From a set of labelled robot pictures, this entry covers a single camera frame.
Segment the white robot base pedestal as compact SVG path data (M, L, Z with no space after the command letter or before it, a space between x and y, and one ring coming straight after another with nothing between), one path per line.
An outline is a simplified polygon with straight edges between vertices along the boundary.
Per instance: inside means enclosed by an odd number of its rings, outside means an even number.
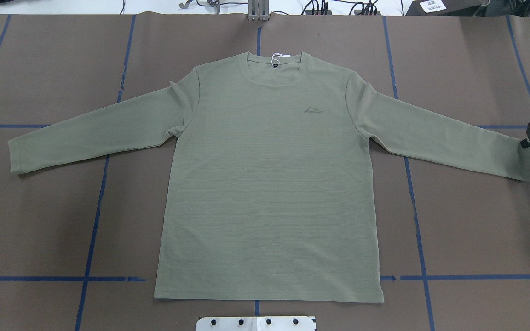
M234 316L198 319L196 331L316 331L311 316Z

